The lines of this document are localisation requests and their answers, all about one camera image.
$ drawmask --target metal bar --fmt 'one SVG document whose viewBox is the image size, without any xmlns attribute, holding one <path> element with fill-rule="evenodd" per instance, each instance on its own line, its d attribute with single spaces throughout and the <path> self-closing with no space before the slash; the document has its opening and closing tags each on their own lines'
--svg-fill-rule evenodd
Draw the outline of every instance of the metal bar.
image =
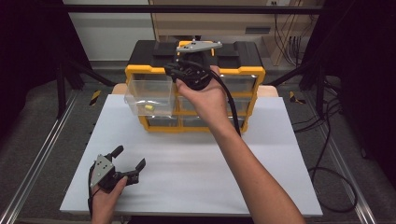
<svg viewBox="0 0 396 224">
<path fill-rule="evenodd" d="M 59 119 L 66 110 L 66 91 L 64 89 L 64 74 L 62 64 L 56 68 L 56 86 L 58 88 L 58 116 Z"/>
<path fill-rule="evenodd" d="M 296 67 L 293 70 L 289 71 L 286 75 L 283 75 L 282 77 L 279 77 L 276 80 L 274 80 L 270 83 L 267 83 L 265 85 L 277 87 L 277 86 L 281 85 L 282 83 L 284 83 L 285 81 L 291 79 L 292 77 L 305 74 L 308 69 L 311 69 L 312 64 L 313 64 L 312 60 L 307 61 L 307 62 L 301 64 L 299 67 Z"/>
<path fill-rule="evenodd" d="M 12 198 L 11 202 L 8 204 L 7 209 L 0 217 L 0 223 L 2 224 L 12 224 L 17 219 L 30 191 L 32 190 L 35 181 L 37 180 L 46 160 L 61 133 L 64 124 L 66 123 L 71 110 L 75 104 L 76 98 L 78 96 L 78 91 L 72 91 L 68 100 L 68 107 L 64 111 L 64 114 L 60 119 L 56 119 L 54 125 L 47 139 L 45 140 L 43 146 L 40 148 L 35 161 L 32 163 L 29 171 L 27 172 L 25 178 L 22 180 L 20 187 Z"/>
<path fill-rule="evenodd" d="M 91 69 L 84 67 L 83 65 L 77 63 L 74 60 L 69 59 L 67 61 L 71 66 L 73 66 L 74 68 L 76 68 L 78 71 L 85 73 L 86 75 L 102 82 L 103 84 L 107 85 L 108 87 L 114 87 L 115 85 L 117 85 L 117 83 L 112 82 L 110 80 L 108 80 L 105 77 L 101 77 L 99 74 L 93 72 Z"/>
<path fill-rule="evenodd" d="M 325 7 L 254 7 L 254 6 L 176 6 L 176 5 L 42 5 L 47 11 L 65 10 L 85 13 L 219 13 L 219 14 L 301 14 L 334 13 Z"/>
<path fill-rule="evenodd" d="M 323 67 L 320 65 L 318 68 L 317 75 L 317 100 L 316 100 L 316 108 L 317 113 L 321 119 L 324 119 L 323 114 L 323 95 L 324 95 L 324 71 Z"/>
<path fill-rule="evenodd" d="M 316 109 L 314 106 L 315 100 L 313 99 L 313 94 L 304 92 L 304 98 L 308 102 L 309 106 L 311 107 L 311 110 L 315 113 Z M 329 131 L 329 127 L 327 126 L 327 123 L 324 122 L 322 125 L 320 125 L 320 132 L 323 136 L 323 138 L 326 138 L 327 132 Z M 350 172 L 349 167 L 347 166 L 347 163 L 345 162 L 340 150 L 338 149 L 337 144 L 335 143 L 334 139 L 332 138 L 332 135 L 330 135 L 329 139 L 329 145 L 328 149 L 330 152 L 330 155 L 332 157 L 332 162 L 335 165 L 335 168 L 337 169 L 337 172 L 344 176 L 346 179 L 350 181 L 352 186 L 355 188 L 357 197 L 358 197 L 358 204 L 356 205 L 355 211 L 356 214 L 358 215 L 359 219 L 361 220 L 362 224 L 375 224 L 375 217 L 370 209 L 370 206 L 364 199 L 364 195 L 361 192 L 361 189 L 358 186 L 358 183 L 355 180 L 355 177 L 353 174 Z M 353 202 L 354 200 L 354 195 L 352 192 L 352 189 L 348 184 L 346 184 L 343 181 L 344 187 L 346 189 L 346 193 L 349 196 L 350 201 Z"/>
</svg>

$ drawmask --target transparent drawer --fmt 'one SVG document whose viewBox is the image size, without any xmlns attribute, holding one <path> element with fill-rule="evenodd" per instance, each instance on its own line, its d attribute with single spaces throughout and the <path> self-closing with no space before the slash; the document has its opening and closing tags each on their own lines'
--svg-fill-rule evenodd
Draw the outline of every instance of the transparent drawer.
<svg viewBox="0 0 396 224">
<path fill-rule="evenodd" d="M 178 100 L 178 104 L 180 107 L 180 111 L 194 111 L 195 110 L 194 106 L 185 97 L 178 96 L 177 100 Z M 240 112 L 248 111 L 248 104 L 250 103 L 250 97 L 233 98 L 233 101 L 235 102 L 236 112 L 240 113 Z M 228 104 L 228 100 L 227 100 L 226 104 L 227 104 L 227 111 L 231 112 L 231 108 L 230 108 L 230 104 Z"/>
<path fill-rule="evenodd" d="M 207 127 L 206 123 L 198 116 L 180 116 L 184 127 Z M 233 123 L 233 117 L 229 117 L 230 122 Z M 242 127 L 245 117 L 238 116 L 239 127 Z"/>
<path fill-rule="evenodd" d="M 230 92 L 251 92 L 257 79 L 255 75 L 221 75 L 220 77 Z"/>
<path fill-rule="evenodd" d="M 124 100 L 138 116 L 171 116 L 175 108 L 174 85 L 171 80 L 131 80 Z"/>
<path fill-rule="evenodd" d="M 156 127 L 177 127 L 178 119 L 177 116 L 146 116 L 148 126 Z"/>
</svg>

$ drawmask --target table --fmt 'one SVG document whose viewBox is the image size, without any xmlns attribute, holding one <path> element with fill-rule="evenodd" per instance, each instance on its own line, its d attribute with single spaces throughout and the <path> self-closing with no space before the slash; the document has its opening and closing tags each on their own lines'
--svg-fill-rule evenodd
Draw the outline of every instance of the table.
<svg viewBox="0 0 396 224">
<path fill-rule="evenodd" d="M 321 216 L 315 191 L 279 97 L 259 97 L 244 140 L 306 217 Z M 123 101 L 110 94 L 64 197 L 61 211 L 88 214 L 88 171 L 98 154 L 123 145 L 117 171 L 146 158 L 140 183 L 120 196 L 116 214 L 134 216 L 248 217 L 226 161 L 210 133 L 147 133 Z"/>
</svg>

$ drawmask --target person's left hand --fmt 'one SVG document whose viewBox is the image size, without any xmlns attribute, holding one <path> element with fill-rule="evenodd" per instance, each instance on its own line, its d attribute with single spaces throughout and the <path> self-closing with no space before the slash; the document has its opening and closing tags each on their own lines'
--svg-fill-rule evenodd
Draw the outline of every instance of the person's left hand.
<svg viewBox="0 0 396 224">
<path fill-rule="evenodd" d="M 125 176 L 117 183 L 116 187 L 110 193 L 104 192 L 97 185 L 92 189 L 94 194 L 92 202 L 92 223 L 111 223 L 117 199 L 125 188 L 127 180 L 128 177 Z"/>
</svg>

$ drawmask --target forearm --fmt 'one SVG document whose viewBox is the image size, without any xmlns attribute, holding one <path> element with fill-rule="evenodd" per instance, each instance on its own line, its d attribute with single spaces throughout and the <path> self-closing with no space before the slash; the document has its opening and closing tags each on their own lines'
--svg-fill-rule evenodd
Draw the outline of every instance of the forearm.
<svg viewBox="0 0 396 224">
<path fill-rule="evenodd" d="M 229 121 L 218 122 L 209 128 L 241 189 L 254 222 L 304 223 L 289 195 L 256 159 L 233 125 Z"/>
</svg>

